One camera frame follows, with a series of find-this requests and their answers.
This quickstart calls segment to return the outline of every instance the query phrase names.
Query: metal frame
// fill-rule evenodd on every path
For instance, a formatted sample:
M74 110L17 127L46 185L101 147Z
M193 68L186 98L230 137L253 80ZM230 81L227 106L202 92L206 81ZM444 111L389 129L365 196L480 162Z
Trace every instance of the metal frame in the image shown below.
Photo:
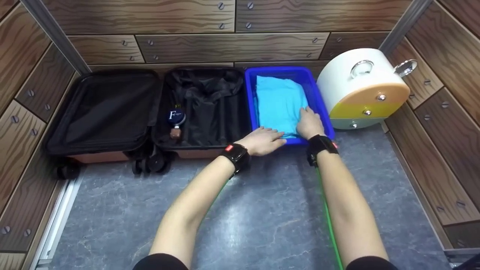
M389 55L432 2L433 0L413 0L380 45L379 50Z
M50 37L59 51L80 74L90 73L91 70L68 39L60 25L53 18L42 0L21 0L28 12L35 18L43 31Z

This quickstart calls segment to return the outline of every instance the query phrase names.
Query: metal ring handle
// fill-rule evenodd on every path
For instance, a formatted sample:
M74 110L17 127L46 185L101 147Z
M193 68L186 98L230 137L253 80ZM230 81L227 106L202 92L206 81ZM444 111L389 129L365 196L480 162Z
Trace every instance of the metal ring handle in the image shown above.
M373 69L373 66L375 65L372 61L370 60L362 60L358 63L356 63L355 65L353 65L352 69L350 70L350 76L352 78L355 78L357 76L356 73L354 73L355 69L360 66L360 65L363 65L363 64L369 64L370 65L370 70L367 70L367 71L364 71L363 74L369 74L370 72L372 72L372 69Z

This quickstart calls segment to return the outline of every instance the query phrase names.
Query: green cable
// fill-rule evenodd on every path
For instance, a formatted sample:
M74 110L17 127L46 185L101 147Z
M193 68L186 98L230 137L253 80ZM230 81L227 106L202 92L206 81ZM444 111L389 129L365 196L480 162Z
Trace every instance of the green cable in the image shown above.
M322 183L322 176L320 175L320 169L318 167L316 167L316 171L318 175L318 180L320 180L320 192L323 195L322 197L325 205L325 213L327 216L328 230L330 231L330 239L332 239L332 245L333 245L333 249L335 250L335 256L338 262L338 266L340 267L340 270L343 270L342 260L340 259L340 253L338 252L338 246L336 245L335 235L333 233L332 221L330 220L330 212L328 211L328 204L327 204L327 199L325 197L324 185Z

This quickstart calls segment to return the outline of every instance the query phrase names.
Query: blue towel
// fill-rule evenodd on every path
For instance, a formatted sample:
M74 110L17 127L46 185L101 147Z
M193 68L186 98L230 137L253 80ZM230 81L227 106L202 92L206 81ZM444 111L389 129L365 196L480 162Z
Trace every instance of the blue towel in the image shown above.
M303 87L289 79L257 76L259 125L285 132L295 138L300 108L308 106Z

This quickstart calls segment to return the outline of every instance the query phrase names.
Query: gray floor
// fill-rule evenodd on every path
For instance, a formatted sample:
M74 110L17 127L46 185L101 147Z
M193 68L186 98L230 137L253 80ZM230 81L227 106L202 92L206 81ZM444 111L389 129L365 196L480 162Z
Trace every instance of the gray floor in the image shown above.
M380 126L338 132L341 156L373 209L400 269L449 269ZM90 165L55 253L56 270L131 269L148 254L172 200L207 164L177 160L166 175L135 178L127 163ZM194 269L338 269L315 170L304 149L256 158L203 222Z

